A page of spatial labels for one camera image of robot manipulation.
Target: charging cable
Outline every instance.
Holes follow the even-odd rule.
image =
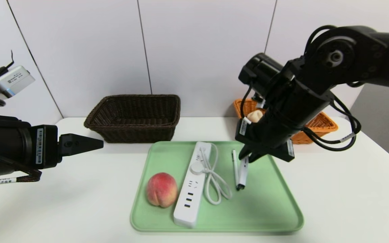
[[[208,174],[207,176],[207,182],[205,183],[205,197],[207,200],[213,204],[213,205],[219,205],[221,203],[222,195],[226,199],[232,198],[232,191],[230,190],[230,186],[223,180],[223,178],[220,177],[217,173],[214,172],[214,169],[216,168],[218,157],[219,157],[219,150],[217,146],[214,143],[211,143],[212,147],[214,147],[216,151],[216,158],[214,160],[214,164],[211,166],[210,162],[207,159],[207,156],[205,155],[205,148],[201,148],[201,160],[200,162],[194,163],[190,166],[190,171],[195,175],[200,175],[202,173]],[[210,196],[210,183],[213,183],[213,186],[215,187],[218,195],[218,200],[214,201],[211,199]],[[218,182],[221,182],[223,186],[225,186],[227,193],[221,188]]]

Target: white cable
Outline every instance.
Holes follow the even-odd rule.
[[[207,159],[207,156],[205,155],[205,151],[201,149],[201,156],[202,156],[202,161],[204,164],[204,173],[208,173],[207,177],[207,182],[205,183],[205,197],[207,200],[213,204],[213,205],[219,205],[221,203],[221,195],[225,197],[226,199],[231,199],[232,198],[232,191],[230,190],[230,186],[221,178],[217,173],[214,172],[214,169],[216,168],[218,157],[219,157],[219,150],[217,146],[214,143],[211,143],[211,145],[214,147],[216,150],[216,158],[214,161],[213,166],[211,166],[210,162]],[[221,181],[221,183],[226,187],[227,189],[227,194],[223,191],[223,189],[220,187],[219,183],[217,181]],[[217,191],[218,195],[218,200],[214,201],[211,199],[210,196],[210,183],[213,182],[213,185]]]

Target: black cable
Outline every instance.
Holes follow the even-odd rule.
[[[16,182],[19,182],[19,183],[21,183],[21,182],[37,182],[40,180],[40,177],[42,175],[42,172],[37,170],[37,169],[30,168],[24,164],[18,163],[17,161],[11,160],[11,159],[6,158],[6,157],[2,157],[1,155],[0,155],[0,163],[5,164],[9,167],[13,167],[16,170],[20,170],[20,171],[28,174],[28,175],[25,175],[23,177],[17,177]]]
[[[11,62],[6,66],[6,69],[8,69],[9,67],[11,67],[13,64],[14,64],[14,60],[13,60],[13,50],[11,50]]]
[[[245,93],[244,98],[241,101],[241,105],[239,106],[239,112],[241,113],[241,118],[245,117],[244,109],[243,109],[244,108],[244,102],[245,102],[245,99],[247,98],[247,96],[249,95],[250,91],[252,90],[252,87],[253,87],[253,81],[250,82],[249,89]]]
[[[341,108],[343,109],[340,110],[335,104],[334,104],[334,101],[336,101],[339,106],[341,106]],[[321,142],[324,142],[324,143],[328,143],[328,144],[338,144],[338,143],[342,143],[344,140],[324,140],[322,139],[321,137],[319,137],[317,134],[315,134],[315,132],[313,132],[311,129],[305,127],[303,129],[303,132],[314,142],[316,143],[318,146],[324,148],[324,149],[327,149],[327,150],[330,150],[330,151],[344,151],[346,149],[349,149],[350,147],[352,147],[355,143],[355,140],[356,140],[356,134],[358,132],[361,131],[361,123],[355,118],[352,116],[351,112],[349,111],[349,109],[346,107],[346,105],[336,96],[334,96],[334,101],[330,103],[330,105],[335,109],[337,110],[338,112],[340,112],[341,114],[344,114],[346,115],[348,118],[349,118],[349,121],[351,123],[351,130],[352,130],[352,133],[350,134],[350,136],[353,135],[353,137],[351,138],[351,141],[348,145],[342,147],[342,148],[333,148],[333,147],[329,147],[329,146],[326,146],[324,144],[322,144]]]
[[[315,31],[313,31],[313,33],[310,35],[309,39],[307,40],[306,48],[304,49],[304,54],[307,52],[307,49],[309,48],[310,43],[312,43],[313,38],[315,38],[315,36],[320,31],[323,31],[325,29],[335,29],[335,28],[336,28],[336,26],[327,25],[327,26],[321,26],[318,29],[315,29]]]

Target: power outlet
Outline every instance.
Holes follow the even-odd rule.
[[[175,211],[173,211],[173,221],[179,226],[194,228],[198,221],[199,206],[201,205],[202,192],[204,191],[205,173],[193,174],[190,171],[190,166],[194,163],[202,162],[201,149],[209,161],[211,143],[197,142],[194,147],[184,183],[182,183],[182,188],[179,192]]]

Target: white table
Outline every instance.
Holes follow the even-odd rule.
[[[350,131],[346,120],[334,120],[340,129],[328,139]],[[60,134],[100,138],[83,121],[59,121]],[[173,140],[233,140],[235,124],[236,118],[182,117]],[[389,242],[389,154],[363,133],[344,152],[296,145],[295,160],[276,159],[305,218],[300,231],[285,236],[135,231],[129,217],[149,147],[105,143],[65,157],[38,183],[1,185],[0,242]]]

